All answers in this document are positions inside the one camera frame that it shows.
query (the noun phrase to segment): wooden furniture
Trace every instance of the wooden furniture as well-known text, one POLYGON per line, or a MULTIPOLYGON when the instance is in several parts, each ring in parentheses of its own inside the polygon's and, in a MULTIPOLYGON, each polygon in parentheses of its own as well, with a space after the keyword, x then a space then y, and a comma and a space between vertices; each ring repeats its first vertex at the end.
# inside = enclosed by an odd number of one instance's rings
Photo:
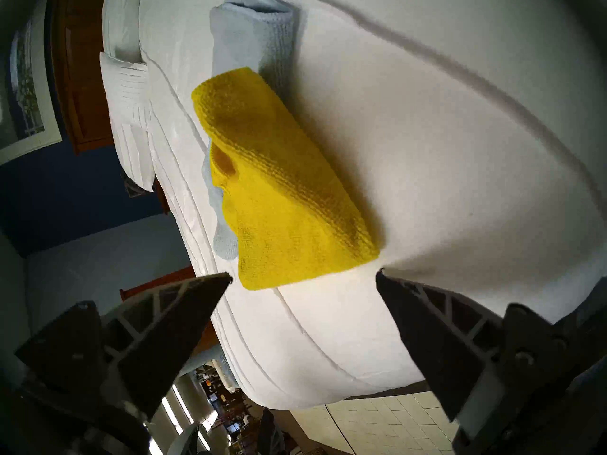
POLYGON ((55 87, 74 152, 112 145, 99 53, 103 0, 53 0, 50 48, 55 87))
MULTIPOLYGON (((132 289, 122 290, 120 289, 120 297, 122 301, 128 300, 130 297, 133 297, 144 290, 148 290, 159 285, 164 285, 171 282, 177 282, 179 280, 186 280, 187 278, 194 278, 196 274, 194 272, 194 268, 192 266, 188 266, 184 269, 180 269, 179 271, 171 272, 170 274, 163 275, 162 277, 158 277, 154 280, 146 282, 144 284, 138 285, 137 287, 133 287, 132 289)), ((206 351, 211 347, 219 344, 219 339, 217 338, 217 334, 215 333, 215 328, 213 324, 209 321, 205 326, 205 329, 200 336, 200 341, 196 344, 196 347, 192 351, 191 355, 197 355, 202 351, 206 351)))

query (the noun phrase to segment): folded towel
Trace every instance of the folded towel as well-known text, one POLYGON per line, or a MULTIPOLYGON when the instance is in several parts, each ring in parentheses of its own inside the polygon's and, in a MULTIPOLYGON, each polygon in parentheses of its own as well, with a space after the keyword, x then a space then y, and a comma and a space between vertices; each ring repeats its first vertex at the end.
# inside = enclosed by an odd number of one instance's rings
POLYGON ((243 286, 275 287, 377 257, 333 169, 258 74, 240 68, 211 78, 192 100, 212 140, 213 183, 238 236, 243 286))
MULTIPOLYGON (((276 0, 224 0, 209 18, 215 41, 212 75, 249 67, 283 96, 293 48, 293 11, 276 0)), ((225 260, 235 259, 238 239, 223 218, 223 190, 213 185, 206 160, 202 174, 217 216, 213 249, 225 260)))

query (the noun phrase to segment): wooden headboard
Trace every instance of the wooden headboard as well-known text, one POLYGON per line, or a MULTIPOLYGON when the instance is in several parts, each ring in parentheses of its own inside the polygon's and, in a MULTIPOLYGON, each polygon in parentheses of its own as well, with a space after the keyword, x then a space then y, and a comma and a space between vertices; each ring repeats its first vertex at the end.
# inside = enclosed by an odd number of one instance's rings
POLYGON ((50 48, 65 129, 79 154, 112 145, 99 53, 103 0, 53 0, 50 48))

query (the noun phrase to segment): bed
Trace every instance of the bed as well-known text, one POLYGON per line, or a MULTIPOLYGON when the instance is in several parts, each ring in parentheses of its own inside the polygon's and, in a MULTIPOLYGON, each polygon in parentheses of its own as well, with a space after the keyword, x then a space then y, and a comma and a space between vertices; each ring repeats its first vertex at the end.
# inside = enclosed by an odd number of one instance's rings
POLYGON ((605 275, 607 82, 559 0, 282 0, 297 13, 287 106, 380 238, 377 260, 246 290, 216 256, 191 92, 211 76, 210 10, 140 0, 149 147, 197 275, 234 283, 212 323, 239 386, 295 409, 422 380, 375 273, 555 321, 605 275))

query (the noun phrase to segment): tiled floor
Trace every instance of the tiled floor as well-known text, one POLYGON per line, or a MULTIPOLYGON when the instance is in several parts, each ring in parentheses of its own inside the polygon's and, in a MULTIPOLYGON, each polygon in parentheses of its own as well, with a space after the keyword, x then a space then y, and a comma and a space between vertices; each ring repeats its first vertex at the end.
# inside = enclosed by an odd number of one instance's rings
POLYGON ((458 429, 429 391, 345 400, 292 413, 310 439, 356 455, 451 455, 458 429), (345 441, 351 450, 342 448, 345 441))

